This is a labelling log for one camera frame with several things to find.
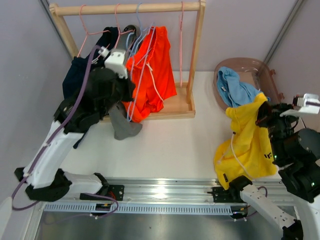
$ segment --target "red shorts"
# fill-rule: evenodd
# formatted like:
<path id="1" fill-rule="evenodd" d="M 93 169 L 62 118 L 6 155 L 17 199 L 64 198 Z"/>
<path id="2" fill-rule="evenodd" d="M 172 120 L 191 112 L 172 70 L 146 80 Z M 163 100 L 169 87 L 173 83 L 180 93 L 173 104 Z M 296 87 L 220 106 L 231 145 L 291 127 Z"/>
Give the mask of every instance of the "red shorts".
<path id="1" fill-rule="evenodd" d="M 149 64 L 152 68 L 152 74 L 157 91 L 163 100 L 177 95 L 174 75 L 172 72 L 171 61 L 170 61 L 170 42 L 168 40 L 168 33 L 165 26 L 153 27 L 150 33 L 143 40 L 138 52 L 134 55 L 134 66 L 133 57 L 129 58 L 126 63 L 128 73 L 131 72 L 133 67 L 131 81 L 135 84 L 133 91 L 133 98 L 136 97 L 137 87 L 142 73 L 144 65 L 144 56 L 147 53 L 148 46 L 151 40 L 151 36 L 155 29 L 151 45 L 149 48 L 149 54 L 146 59 L 146 64 Z M 128 110 L 130 105 L 129 102 L 123 102 L 125 108 Z M 131 115 L 134 103 L 130 106 L 129 116 Z M 144 67 L 140 88 L 133 112 L 132 120 L 136 123 L 144 120 L 150 113 L 157 113 L 163 109 L 164 103 L 158 96 L 151 73 L 148 66 Z"/>

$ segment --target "brown plastic basket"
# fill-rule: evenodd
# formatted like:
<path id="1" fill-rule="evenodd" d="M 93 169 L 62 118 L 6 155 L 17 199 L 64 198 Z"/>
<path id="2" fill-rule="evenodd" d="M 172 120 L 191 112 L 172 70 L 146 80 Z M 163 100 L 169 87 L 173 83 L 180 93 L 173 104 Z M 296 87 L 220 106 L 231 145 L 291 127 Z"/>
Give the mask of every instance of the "brown plastic basket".
<path id="1" fill-rule="evenodd" d="M 278 104 L 284 99 L 282 93 L 278 93 L 273 75 L 275 70 L 270 70 L 269 67 L 262 61 L 248 57 L 228 58 L 220 62 L 214 69 L 214 97 L 219 106 L 225 111 L 228 105 L 221 98 L 218 89 L 218 71 L 221 67 L 227 67 L 236 71 L 240 76 L 240 81 L 252 84 L 256 89 L 260 89 L 272 103 Z"/>

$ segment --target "yellow garment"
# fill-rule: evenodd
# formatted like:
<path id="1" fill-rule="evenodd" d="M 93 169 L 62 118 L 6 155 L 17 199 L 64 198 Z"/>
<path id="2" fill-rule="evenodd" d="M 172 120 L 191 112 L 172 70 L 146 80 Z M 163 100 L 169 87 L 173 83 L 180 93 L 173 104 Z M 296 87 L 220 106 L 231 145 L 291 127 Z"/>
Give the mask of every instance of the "yellow garment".
<path id="1" fill-rule="evenodd" d="M 259 93 L 254 102 L 237 108 L 229 107 L 225 111 L 231 118 L 231 130 L 236 133 L 232 143 L 233 150 L 246 169 L 245 171 L 236 160 L 231 150 L 231 139 L 221 144 L 215 152 L 213 163 L 218 180 L 225 190 L 229 188 L 229 182 L 241 175 L 252 180 L 274 175 L 277 171 L 272 163 L 274 158 L 268 129 L 256 125 L 259 107 L 265 101 L 266 96 Z"/>

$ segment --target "blue towel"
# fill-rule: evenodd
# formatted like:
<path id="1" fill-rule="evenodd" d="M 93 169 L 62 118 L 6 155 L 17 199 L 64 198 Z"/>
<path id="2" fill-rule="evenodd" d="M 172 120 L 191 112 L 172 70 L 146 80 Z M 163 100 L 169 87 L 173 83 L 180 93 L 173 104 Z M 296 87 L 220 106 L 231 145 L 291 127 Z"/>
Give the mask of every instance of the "blue towel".
<path id="1" fill-rule="evenodd" d="M 217 87 L 224 103 L 232 108 L 252 103 L 260 93 L 251 84 L 240 82 L 238 73 L 225 66 L 218 71 Z"/>

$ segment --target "gray wall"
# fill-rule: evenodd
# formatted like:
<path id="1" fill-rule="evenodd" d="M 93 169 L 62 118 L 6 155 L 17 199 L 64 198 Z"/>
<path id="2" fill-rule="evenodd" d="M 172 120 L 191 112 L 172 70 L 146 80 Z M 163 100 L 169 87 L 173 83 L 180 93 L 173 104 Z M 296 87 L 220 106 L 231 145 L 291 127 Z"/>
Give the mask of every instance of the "gray wall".
<path id="1" fill-rule="evenodd" d="M 281 29 L 296 0 L 206 0 L 203 32 L 197 64 L 198 71 L 212 71 L 224 59 L 250 57 L 263 60 Z M 177 0 L 50 0 L 60 6 L 106 5 L 127 3 L 165 3 Z M 157 26 L 166 26 L 171 43 L 171 62 L 174 70 L 179 70 L 179 12 L 141 13 L 144 27 L 153 21 Z M 115 26 L 113 14 L 83 17 L 88 31 L 102 31 L 106 26 Z M 135 14 L 119 14 L 123 29 L 128 24 L 138 25 Z M 189 70 L 191 49 L 195 29 L 195 12 L 185 12 L 183 17 L 183 70 Z M 66 17 L 70 31 L 80 48 L 85 32 L 78 16 Z M 84 55 L 89 54 L 98 36 L 90 36 L 84 47 Z"/>
<path id="2" fill-rule="evenodd" d="M 270 63 L 285 102 L 291 103 L 297 93 L 320 95 L 319 10 L 319 0 L 306 1 Z M 304 120 L 307 127 L 320 130 L 320 115 L 308 116 Z"/>
<path id="3" fill-rule="evenodd" d="M 18 184 L 15 168 L 31 161 L 47 135 L 70 61 L 37 0 L 1 0 L 0 32 L 1 203 Z M 17 206 L 29 203 L 21 193 Z M 3 239 L 21 239 L 29 215 L 14 212 Z"/>

